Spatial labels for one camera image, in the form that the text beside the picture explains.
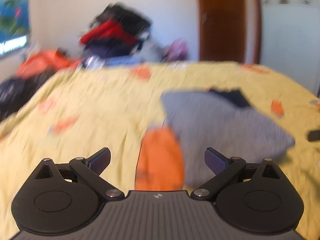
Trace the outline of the navy and grey knit sweater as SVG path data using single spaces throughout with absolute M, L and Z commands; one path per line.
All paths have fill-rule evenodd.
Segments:
M 161 102 L 165 122 L 180 141 L 187 187 L 213 178 L 204 158 L 209 147 L 226 157 L 257 163 L 277 159 L 295 145 L 292 135 L 253 107 L 239 107 L 213 92 L 168 91 Z

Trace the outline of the dark patterned clothes at left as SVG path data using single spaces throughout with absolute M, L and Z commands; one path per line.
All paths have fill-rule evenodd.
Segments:
M 54 74 L 54 70 L 48 68 L 40 74 L 26 79 L 12 77 L 3 81 L 0 94 L 1 121 L 19 111 Z

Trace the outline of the pile of dark clothes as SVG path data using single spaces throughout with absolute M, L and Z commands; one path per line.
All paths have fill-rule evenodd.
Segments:
M 133 55 L 149 38 L 152 21 L 141 12 L 123 3 L 109 4 L 90 23 L 79 44 L 81 57 L 98 56 L 108 59 Z

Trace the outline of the yellow carrot print quilt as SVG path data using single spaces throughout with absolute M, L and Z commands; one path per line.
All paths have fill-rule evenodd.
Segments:
M 304 202 L 297 228 L 319 239 L 319 143 L 306 139 L 319 128 L 316 97 L 270 68 L 235 62 L 154 64 L 100 70 L 63 69 L 17 113 L 1 122 L 1 239 L 18 228 L 11 203 L 38 163 L 87 157 L 103 147 L 112 153 L 102 176 L 123 191 L 134 187 L 140 142 L 165 114 L 165 90 L 238 88 L 260 113 L 295 137 L 279 166 Z

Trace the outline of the white wardrobe with flower decals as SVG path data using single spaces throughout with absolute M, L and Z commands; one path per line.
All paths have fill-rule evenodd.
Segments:
M 260 0 L 260 63 L 319 90 L 319 0 Z

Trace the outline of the orange plastic bag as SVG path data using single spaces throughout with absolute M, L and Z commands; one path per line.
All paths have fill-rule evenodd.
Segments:
M 42 50 L 30 56 L 17 70 L 17 77 L 27 79 L 38 75 L 47 69 L 58 72 L 65 68 L 75 69 L 81 58 L 70 58 L 60 50 Z

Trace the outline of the light blue folded blanket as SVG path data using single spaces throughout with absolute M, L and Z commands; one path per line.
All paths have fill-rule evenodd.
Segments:
M 138 56 L 118 56 L 105 59 L 103 66 L 131 66 L 139 63 L 141 60 Z

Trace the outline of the pink plastic bag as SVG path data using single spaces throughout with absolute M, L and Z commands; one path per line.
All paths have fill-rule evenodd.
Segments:
M 165 49 L 164 59 L 167 62 L 184 61 L 189 57 L 188 44 L 185 40 L 176 39 Z

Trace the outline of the brown wooden door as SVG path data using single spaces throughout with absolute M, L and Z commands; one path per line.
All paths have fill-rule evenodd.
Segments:
M 245 57 L 245 0 L 199 0 L 200 60 L 242 62 Z

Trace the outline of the red garment on pile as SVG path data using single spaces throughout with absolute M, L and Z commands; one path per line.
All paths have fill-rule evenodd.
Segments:
M 137 43 L 137 39 L 127 33 L 122 25 L 115 20 L 107 20 L 106 22 L 92 28 L 86 32 L 79 40 L 80 44 L 87 45 L 92 40 L 100 40 L 102 38 L 117 38 L 127 43 L 128 45 L 134 45 Z

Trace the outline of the lotus print window blind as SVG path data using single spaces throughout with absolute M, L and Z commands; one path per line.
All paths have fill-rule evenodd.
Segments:
M 1 42 L 28 35 L 29 0 L 1 0 Z

